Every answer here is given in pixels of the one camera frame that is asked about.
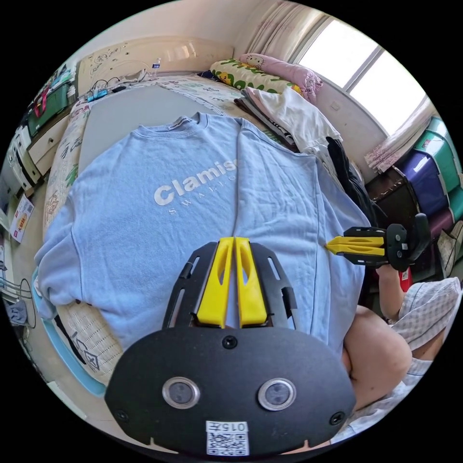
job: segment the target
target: pillow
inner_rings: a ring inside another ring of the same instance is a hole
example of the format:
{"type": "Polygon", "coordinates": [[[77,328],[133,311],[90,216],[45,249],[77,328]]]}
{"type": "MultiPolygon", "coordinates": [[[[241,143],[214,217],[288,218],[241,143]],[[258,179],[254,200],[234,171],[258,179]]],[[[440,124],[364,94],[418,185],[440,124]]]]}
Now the pillow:
{"type": "Polygon", "coordinates": [[[210,70],[223,83],[238,90],[252,87],[269,93],[283,93],[286,88],[290,87],[299,95],[302,95],[301,89],[293,82],[266,74],[237,59],[217,61],[210,67],[210,70]]]}
{"type": "Polygon", "coordinates": [[[303,97],[315,104],[316,93],[323,85],[321,79],[310,69],[299,64],[290,64],[280,59],[264,54],[246,53],[240,56],[240,61],[247,63],[261,71],[294,82],[302,90],[303,97]]]}

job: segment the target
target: qr code sticker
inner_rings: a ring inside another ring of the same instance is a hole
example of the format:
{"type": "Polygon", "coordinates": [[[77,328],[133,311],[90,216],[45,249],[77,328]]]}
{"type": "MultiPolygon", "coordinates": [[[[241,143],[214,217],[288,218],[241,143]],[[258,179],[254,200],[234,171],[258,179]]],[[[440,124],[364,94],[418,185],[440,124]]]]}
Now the qr code sticker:
{"type": "Polygon", "coordinates": [[[249,455],[247,433],[207,433],[207,454],[221,456],[249,455]]]}

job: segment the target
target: curtain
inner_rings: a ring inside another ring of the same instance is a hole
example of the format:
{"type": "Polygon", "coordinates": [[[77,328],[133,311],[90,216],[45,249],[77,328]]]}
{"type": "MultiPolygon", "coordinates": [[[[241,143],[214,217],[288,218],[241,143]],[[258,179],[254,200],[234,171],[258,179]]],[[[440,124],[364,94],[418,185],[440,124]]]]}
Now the curtain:
{"type": "Polygon", "coordinates": [[[301,40],[324,16],[321,11],[291,1],[278,1],[262,17],[245,53],[288,61],[301,40]]]}
{"type": "Polygon", "coordinates": [[[365,156],[368,166],[378,174],[384,173],[413,148],[429,125],[431,117],[437,115],[431,100],[426,97],[395,133],[365,156]]]}

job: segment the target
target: plaid shorts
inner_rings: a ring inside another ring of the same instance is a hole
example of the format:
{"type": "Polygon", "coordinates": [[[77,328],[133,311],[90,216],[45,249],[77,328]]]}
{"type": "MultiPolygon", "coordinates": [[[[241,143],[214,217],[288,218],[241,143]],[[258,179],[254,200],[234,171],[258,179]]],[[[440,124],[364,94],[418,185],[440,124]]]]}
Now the plaid shorts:
{"type": "MultiPolygon", "coordinates": [[[[461,300],[462,285],[458,278],[417,283],[405,294],[399,320],[391,328],[407,341],[411,350],[418,349],[442,330],[448,332],[461,300]]],[[[410,393],[431,363],[413,358],[402,382],[386,397],[355,412],[331,443],[352,437],[376,424],[410,393]]]]}

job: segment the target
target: person's arm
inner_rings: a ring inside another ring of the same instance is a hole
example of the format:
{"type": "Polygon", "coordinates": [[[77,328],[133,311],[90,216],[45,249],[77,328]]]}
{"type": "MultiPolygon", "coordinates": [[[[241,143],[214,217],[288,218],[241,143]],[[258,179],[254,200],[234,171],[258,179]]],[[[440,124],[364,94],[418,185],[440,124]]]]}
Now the person's arm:
{"type": "Polygon", "coordinates": [[[397,321],[405,293],[400,287],[399,272],[390,265],[376,270],[380,278],[380,306],[382,314],[389,320],[397,321]]]}

